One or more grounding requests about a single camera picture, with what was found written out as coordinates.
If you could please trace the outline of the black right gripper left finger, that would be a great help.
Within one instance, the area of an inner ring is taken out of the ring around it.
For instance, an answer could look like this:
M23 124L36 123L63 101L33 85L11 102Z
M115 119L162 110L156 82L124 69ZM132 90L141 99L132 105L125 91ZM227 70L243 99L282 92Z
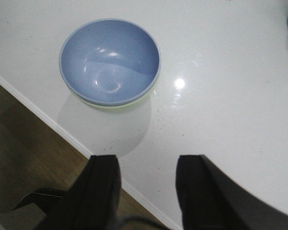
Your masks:
M37 230L109 230L116 222L121 176L115 155L91 156Z

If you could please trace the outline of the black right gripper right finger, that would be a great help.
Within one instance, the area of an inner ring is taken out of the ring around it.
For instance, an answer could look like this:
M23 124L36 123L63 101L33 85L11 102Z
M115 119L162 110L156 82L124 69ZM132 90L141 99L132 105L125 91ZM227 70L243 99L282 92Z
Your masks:
M288 230L288 215L247 192L205 155L181 155L176 191L185 230Z

